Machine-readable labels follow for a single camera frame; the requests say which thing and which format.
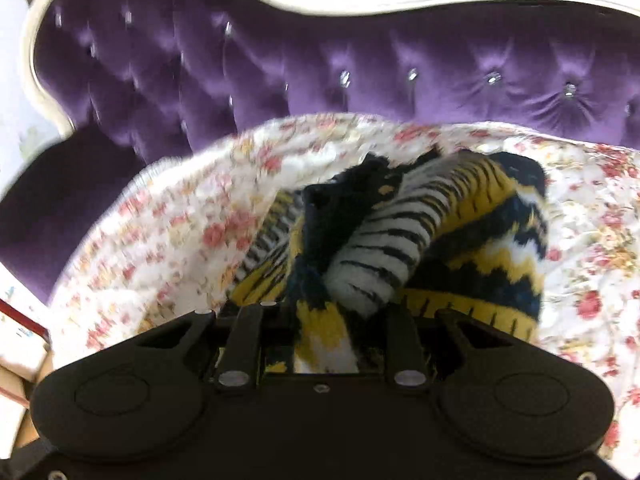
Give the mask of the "white door with cupcake stickers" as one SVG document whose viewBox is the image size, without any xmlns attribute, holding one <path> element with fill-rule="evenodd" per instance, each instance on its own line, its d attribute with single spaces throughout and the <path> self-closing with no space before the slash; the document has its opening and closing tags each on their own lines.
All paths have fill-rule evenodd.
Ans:
<svg viewBox="0 0 640 480">
<path fill-rule="evenodd" d="M 1 192 L 5 193 L 72 124 L 40 93 L 32 55 L 35 24 L 29 0 L 1 0 Z"/>
</svg>

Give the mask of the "floral bed cover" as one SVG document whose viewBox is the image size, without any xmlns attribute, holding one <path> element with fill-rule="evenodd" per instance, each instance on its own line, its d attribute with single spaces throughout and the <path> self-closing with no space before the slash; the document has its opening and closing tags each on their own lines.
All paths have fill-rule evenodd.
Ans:
<svg viewBox="0 0 640 480">
<path fill-rule="evenodd" d="M 219 308 L 282 188 L 369 153 L 410 162 L 432 146 L 524 155 L 548 182 L 541 345 L 585 365 L 616 409 L 601 455 L 639 471 L 639 154 L 504 124 L 414 126 L 357 114 L 276 119 L 142 171 L 90 230 L 55 287 L 64 366 L 191 310 Z"/>
</svg>

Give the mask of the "yellow navy patterned knit sweater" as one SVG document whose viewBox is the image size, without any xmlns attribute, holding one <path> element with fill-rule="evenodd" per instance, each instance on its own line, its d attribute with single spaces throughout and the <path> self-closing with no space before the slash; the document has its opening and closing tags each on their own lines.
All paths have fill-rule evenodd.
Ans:
<svg viewBox="0 0 640 480">
<path fill-rule="evenodd" d="M 546 175 L 507 152 L 368 155 L 329 181 L 278 192 L 222 307 L 272 302 L 276 373 L 352 374 L 382 359 L 386 310 L 452 309 L 535 337 L 544 294 Z"/>
</svg>

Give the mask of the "purple tufted white-framed headboard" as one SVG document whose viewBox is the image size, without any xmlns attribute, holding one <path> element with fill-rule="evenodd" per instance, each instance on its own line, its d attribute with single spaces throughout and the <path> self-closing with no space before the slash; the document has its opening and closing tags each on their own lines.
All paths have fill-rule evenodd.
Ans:
<svg viewBox="0 0 640 480">
<path fill-rule="evenodd" d="M 24 40 L 58 142 L 2 200 L 1 261 L 42 300 L 144 166 L 273 118 L 639 143 L 639 0 L 34 0 Z"/>
</svg>

